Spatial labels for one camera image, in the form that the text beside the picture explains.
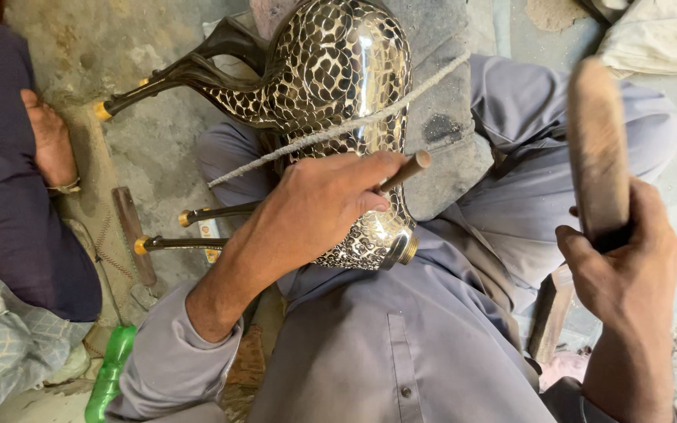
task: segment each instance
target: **green plastic bottle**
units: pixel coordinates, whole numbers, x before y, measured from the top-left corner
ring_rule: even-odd
[[[134,326],[118,326],[111,332],[111,338],[106,345],[104,363],[99,369],[88,405],[85,406],[86,423],[104,422],[106,406],[119,394],[119,374],[122,373],[124,363],[132,351],[137,331]]]

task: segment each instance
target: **wooden board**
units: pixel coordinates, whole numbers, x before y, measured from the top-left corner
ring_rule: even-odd
[[[537,300],[537,313],[527,351],[538,363],[548,363],[558,346],[563,322],[574,294],[573,277],[564,264],[543,282]]]
[[[119,222],[122,225],[122,231],[124,232],[124,238],[127,240],[127,245],[134,245],[136,239],[143,235],[143,229],[140,225],[140,217],[135,209],[135,203],[132,201],[132,195],[129,192],[129,188],[114,188],[111,190],[111,196],[114,198],[114,205],[117,208]],[[158,286],[156,272],[153,270],[153,262],[150,260],[150,255],[138,255],[135,253],[134,248],[130,248],[129,253],[132,255],[132,261],[135,263],[135,267],[138,270],[140,283],[151,288],[151,291],[161,288]]]

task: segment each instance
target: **wooden handle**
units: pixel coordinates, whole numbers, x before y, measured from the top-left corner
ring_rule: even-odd
[[[597,58],[582,60],[568,92],[569,156],[581,230],[600,252],[628,243],[630,173],[623,103]]]
[[[417,175],[419,172],[422,172],[424,169],[429,168],[432,163],[433,158],[430,157],[430,153],[425,150],[419,150],[404,166],[399,168],[399,171],[396,172],[394,176],[391,176],[381,185],[381,192],[387,193],[391,188],[396,187],[403,181],[406,181],[412,176]]]

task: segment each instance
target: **wooden stick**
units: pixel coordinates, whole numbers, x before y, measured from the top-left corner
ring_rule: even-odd
[[[630,173],[623,103],[596,58],[582,60],[569,82],[569,157],[581,230],[600,252],[628,243]],[[529,352],[541,363],[555,352],[574,289],[567,266],[545,280],[537,299]]]
[[[419,150],[404,166],[401,166],[394,176],[391,176],[381,185],[381,192],[387,193],[391,188],[396,187],[403,181],[406,181],[412,176],[417,175],[419,172],[422,172],[424,169],[429,168],[432,163],[433,158],[430,157],[430,153],[425,150]]]
[[[122,231],[127,245],[134,245],[138,236],[143,234],[143,229],[140,225],[140,217],[138,216],[135,202],[132,201],[132,194],[127,187],[119,187],[111,190],[111,196],[114,198],[114,206],[117,208],[119,222],[122,224]],[[138,277],[140,283],[147,287],[154,287],[158,282],[156,279],[156,272],[153,269],[153,262],[148,255],[139,255],[136,250],[130,248],[130,255],[135,267],[138,270]]]
[[[581,230],[600,252],[628,243],[628,153],[617,84],[598,59],[582,60],[569,82],[571,174]]]

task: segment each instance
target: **man's right hand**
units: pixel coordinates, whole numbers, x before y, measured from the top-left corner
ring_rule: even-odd
[[[373,188],[406,161],[402,154],[378,151],[301,159],[290,166],[187,296],[197,333],[220,341],[268,285],[341,242],[363,213],[388,210],[388,200]]]
[[[555,231],[579,300],[603,322],[582,389],[619,422],[670,423],[677,237],[650,184],[632,178],[630,206],[628,245],[605,255],[569,226]]]

